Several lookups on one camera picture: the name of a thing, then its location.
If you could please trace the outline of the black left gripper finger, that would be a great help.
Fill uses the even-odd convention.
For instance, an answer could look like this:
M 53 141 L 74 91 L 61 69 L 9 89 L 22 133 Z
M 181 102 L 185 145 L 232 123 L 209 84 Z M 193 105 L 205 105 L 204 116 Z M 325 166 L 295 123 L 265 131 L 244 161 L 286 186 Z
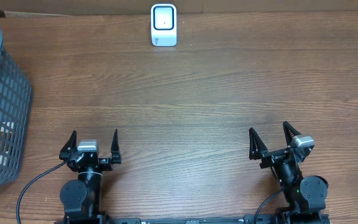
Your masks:
M 121 153 L 119 150 L 119 143 L 118 143 L 118 132 L 117 129 L 114 131 L 112 144 L 111 144 L 111 156 L 113 159 L 120 159 Z
M 76 149 L 76 142 L 77 142 L 76 137 L 77 137 L 77 132 L 75 130 L 73 130 L 69 140 L 62 147 L 60 152 L 61 153 L 70 153 L 72 149 Z

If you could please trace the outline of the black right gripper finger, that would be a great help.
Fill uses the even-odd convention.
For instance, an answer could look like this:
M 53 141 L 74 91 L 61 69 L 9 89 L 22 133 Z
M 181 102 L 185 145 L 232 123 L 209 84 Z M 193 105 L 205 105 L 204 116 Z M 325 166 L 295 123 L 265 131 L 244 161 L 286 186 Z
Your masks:
M 284 130 L 285 139 L 286 139 L 286 142 L 287 142 L 288 146 L 290 145 L 290 143 L 292 142 L 292 139 L 295 136 L 301 134 L 288 121 L 283 122 L 283 130 Z
M 249 129 L 249 139 L 249 159 L 257 160 L 263 158 L 264 154 L 268 153 L 268 149 L 254 128 Z

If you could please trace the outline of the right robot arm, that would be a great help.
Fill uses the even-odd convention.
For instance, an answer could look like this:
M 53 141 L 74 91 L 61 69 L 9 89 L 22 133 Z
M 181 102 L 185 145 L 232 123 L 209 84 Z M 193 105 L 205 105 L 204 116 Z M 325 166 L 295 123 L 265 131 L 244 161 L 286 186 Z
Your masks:
M 329 223 L 329 216 L 321 213 L 326 208 L 328 181 L 318 175 L 303 176 L 300 163 L 314 148 L 314 139 L 301 134 L 288 121 L 283 122 L 287 146 L 269 151 L 254 128 L 249 129 L 249 159 L 259 160 L 262 169 L 269 168 L 280 189 L 266 198 L 258 207 L 252 223 Z M 287 205 L 274 214 L 260 216 L 264 206 L 283 194 Z

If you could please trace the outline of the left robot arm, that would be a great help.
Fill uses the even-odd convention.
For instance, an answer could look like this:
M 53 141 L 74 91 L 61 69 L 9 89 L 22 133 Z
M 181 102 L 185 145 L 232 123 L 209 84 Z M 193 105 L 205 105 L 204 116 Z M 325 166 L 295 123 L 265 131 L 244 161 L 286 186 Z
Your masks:
M 112 171 L 113 165 L 122 161 L 117 131 L 112 139 L 111 156 L 105 158 L 99 157 L 97 140 L 77 141 L 76 137 L 76 131 L 72 132 L 59 154 L 59 159 L 78 174 L 60 191 L 63 223 L 109 223 L 109 215 L 100 210 L 101 186 L 103 172 Z

